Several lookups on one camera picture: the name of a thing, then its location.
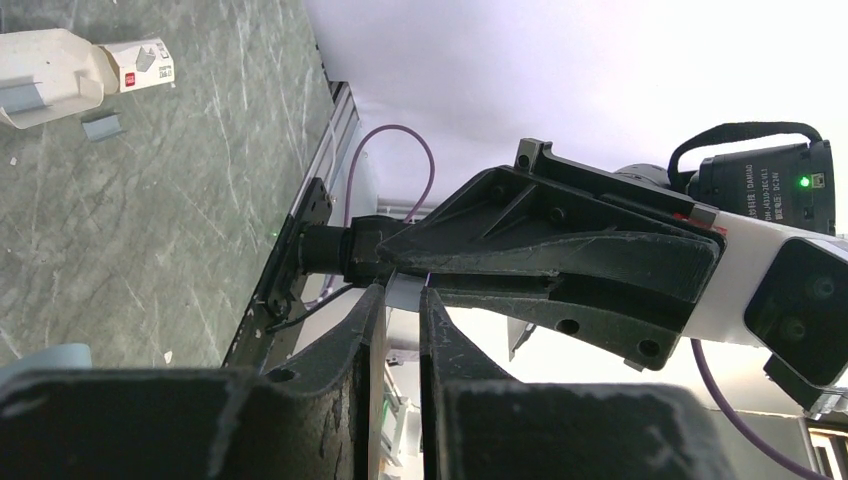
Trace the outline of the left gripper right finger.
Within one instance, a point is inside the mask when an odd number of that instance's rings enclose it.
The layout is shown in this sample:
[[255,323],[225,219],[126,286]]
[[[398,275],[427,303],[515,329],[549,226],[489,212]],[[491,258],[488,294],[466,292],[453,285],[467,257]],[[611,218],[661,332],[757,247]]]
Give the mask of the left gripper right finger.
[[428,479],[731,479],[706,410],[663,384],[524,383],[420,297]]

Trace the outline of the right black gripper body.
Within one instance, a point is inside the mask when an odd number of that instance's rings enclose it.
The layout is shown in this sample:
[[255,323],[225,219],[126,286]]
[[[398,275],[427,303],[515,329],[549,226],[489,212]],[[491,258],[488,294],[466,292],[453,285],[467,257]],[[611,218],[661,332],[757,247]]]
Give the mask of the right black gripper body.
[[552,143],[549,141],[521,139],[514,168],[595,198],[615,201],[659,217],[688,221],[702,229],[716,227],[718,209],[650,183],[559,157],[552,153]]

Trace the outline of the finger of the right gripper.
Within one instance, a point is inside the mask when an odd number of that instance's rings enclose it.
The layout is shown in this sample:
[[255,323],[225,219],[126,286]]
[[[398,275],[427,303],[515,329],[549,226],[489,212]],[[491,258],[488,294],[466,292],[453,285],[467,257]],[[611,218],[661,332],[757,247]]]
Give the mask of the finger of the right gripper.
[[410,271],[569,276],[652,292],[702,291],[723,250],[715,232],[509,168],[478,174],[376,248]]
[[672,296],[581,275],[435,274],[430,287],[447,306],[532,323],[653,371],[666,365],[694,309]]

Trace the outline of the blue mini stapler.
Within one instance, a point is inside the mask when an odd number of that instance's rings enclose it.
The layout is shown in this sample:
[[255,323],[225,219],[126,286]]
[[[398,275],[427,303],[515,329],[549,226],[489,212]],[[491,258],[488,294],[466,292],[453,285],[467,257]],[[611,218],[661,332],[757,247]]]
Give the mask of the blue mini stapler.
[[14,377],[32,370],[91,369],[91,350],[83,343],[55,345],[23,356],[1,367],[1,386]]

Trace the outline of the white staple box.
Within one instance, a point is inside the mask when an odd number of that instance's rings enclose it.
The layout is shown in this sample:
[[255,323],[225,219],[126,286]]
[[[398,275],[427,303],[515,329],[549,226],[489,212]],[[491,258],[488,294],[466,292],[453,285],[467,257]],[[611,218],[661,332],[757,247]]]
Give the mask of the white staple box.
[[160,38],[93,44],[61,28],[4,33],[1,123],[25,130],[175,76],[174,57]]

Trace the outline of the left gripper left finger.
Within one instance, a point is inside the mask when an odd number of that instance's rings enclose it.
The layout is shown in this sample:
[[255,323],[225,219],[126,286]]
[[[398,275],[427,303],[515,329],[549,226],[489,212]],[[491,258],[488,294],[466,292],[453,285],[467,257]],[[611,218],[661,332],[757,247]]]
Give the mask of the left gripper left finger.
[[374,479],[384,290],[278,367],[36,370],[1,389],[5,479]]

